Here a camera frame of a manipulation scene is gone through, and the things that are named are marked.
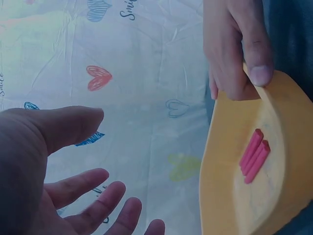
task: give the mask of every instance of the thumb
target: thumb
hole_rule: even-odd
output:
[[[266,86],[273,76],[273,58],[268,34],[264,25],[261,0],[241,1],[240,9],[233,14],[243,35],[243,49],[248,75],[253,85]]]

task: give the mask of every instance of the bedsheet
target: bedsheet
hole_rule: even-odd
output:
[[[110,172],[61,216],[120,180],[122,202],[136,196],[143,203],[135,235],[154,218],[165,221],[167,235],[200,235],[206,80],[202,0],[0,1],[1,109],[84,105],[105,112],[95,135],[48,159],[47,183],[91,168]]]

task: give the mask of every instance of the blue heart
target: blue heart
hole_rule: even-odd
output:
[[[90,11],[87,14],[87,19],[91,22],[99,22],[103,19],[111,4],[104,0],[88,0],[88,8]]]
[[[90,136],[88,139],[86,139],[85,141],[83,141],[81,143],[76,144],[75,146],[82,146],[82,145],[86,145],[86,144],[95,143],[97,140],[101,139],[102,137],[104,137],[104,134],[97,131],[92,136]]]
[[[39,109],[37,105],[30,103],[30,102],[25,102],[24,108],[25,109]]]
[[[170,99],[165,103],[166,107],[170,110],[168,116],[170,118],[178,118],[183,116],[189,109],[189,105],[177,99]]]

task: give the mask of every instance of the hand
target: hand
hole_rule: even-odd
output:
[[[124,194],[120,182],[111,184],[79,215],[62,219],[56,208],[101,184],[103,169],[85,172],[44,186],[47,157],[64,146],[80,143],[96,132],[101,109],[67,107],[57,110],[11,109],[0,113],[1,232],[3,234],[89,235],[115,208]],[[106,235],[130,235],[141,210],[129,199]],[[146,235],[163,235],[163,222],[154,221]]]
[[[45,184],[38,213],[30,235],[90,235],[110,215],[125,193],[122,182],[114,182],[100,194],[80,214],[62,219],[56,210],[63,208],[80,196],[103,183],[109,174],[104,169],[86,171],[80,175]],[[120,215],[105,235],[131,235],[137,226],[141,213],[141,201],[130,198],[126,201]],[[154,220],[145,235],[164,235],[165,226],[162,220]]]
[[[233,100],[256,99],[273,75],[262,0],[203,0],[203,48],[209,60],[213,99],[225,91]],[[249,78],[243,71],[243,61]]]

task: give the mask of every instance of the finger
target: finger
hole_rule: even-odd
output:
[[[160,219],[153,220],[144,235],[165,235],[165,224]]]
[[[105,233],[105,235],[131,235],[133,234],[140,217],[142,209],[141,201],[138,198],[130,198],[118,215],[116,221]]]
[[[105,169],[93,169],[52,184],[45,184],[55,209],[63,208],[99,186],[109,177]]]
[[[92,234],[112,213],[125,193],[122,182],[113,182],[94,203],[78,215],[66,217],[79,235]]]
[[[47,154],[80,143],[94,134],[103,120],[102,109],[71,106],[54,110],[11,109],[4,111],[27,118],[41,133]]]
[[[209,87],[210,87],[210,91],[211,91],[211,98],[212,99],[217,99],[218,93],[219,93],[219,89],[216,85],[214,76],[213,76],[213,72],[212,69],[210,69],[209,72]]]
[[[255,86],[267,85],[273,76],[273,59],[270,41],[263,17],[262,0],[238,1],[233,17],[243,35],[248,73]]]
[[[226,77],[222,86],[227,96],[232,100],[258,99],[258,93],[243,70],[244,54],[241,37],[234,28],[226,31],[224,50],[224,69],[218,72]]]

